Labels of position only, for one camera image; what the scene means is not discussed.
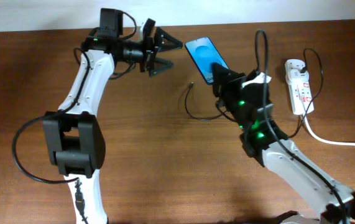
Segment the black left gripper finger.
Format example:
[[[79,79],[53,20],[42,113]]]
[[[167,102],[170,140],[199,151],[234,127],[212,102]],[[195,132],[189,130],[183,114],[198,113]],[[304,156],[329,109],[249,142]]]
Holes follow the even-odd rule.
[[[183,47],[183,43],[172,37],[162,28],[158,27],[155,31],[155,46],[159,52],[165,52],[169,50],[177,50]]]
[[[150,62],[148,66],[149,76],[153,77],[155,75],[158,75],[159,73],[171,69],[172,67],[173,62],[156,57],[152,62]]]

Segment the blue Galaxy smartphone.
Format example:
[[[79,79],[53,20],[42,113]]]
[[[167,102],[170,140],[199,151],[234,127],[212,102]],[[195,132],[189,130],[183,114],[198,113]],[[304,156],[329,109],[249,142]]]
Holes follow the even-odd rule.
[[[213,63],[228,68],[226,62],[214,46],[214,43],[207,36],[186,42],[185,49],[208,85],[213,84]]]

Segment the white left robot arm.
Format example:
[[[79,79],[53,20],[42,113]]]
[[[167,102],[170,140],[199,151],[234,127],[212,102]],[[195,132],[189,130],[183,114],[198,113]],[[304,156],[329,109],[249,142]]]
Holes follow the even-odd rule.
[[[99,184],[106,143],[97,114],[107,82],[122,76],[114,72],[116,64],[127,62],[130,68],[139,64],[142,72],[154,76],[173,65],[157,54],[183,46],[152,19],[139,33],[135,42],[122,36],[122,27],[115,22],[94,28],[81,44],[80,68],[68,96],[43,121],[50,162],[69,186],[77,223],[109,221]]]

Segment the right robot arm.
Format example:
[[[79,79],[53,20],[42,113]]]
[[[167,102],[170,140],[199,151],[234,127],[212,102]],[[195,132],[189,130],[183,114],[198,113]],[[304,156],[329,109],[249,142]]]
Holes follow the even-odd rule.
[[[246,154],[281,177],[317,213],[321,223],[355,220],[355,191],[309,160],[272,119],[268,76],[211,65],[213,93],[242,129]]]

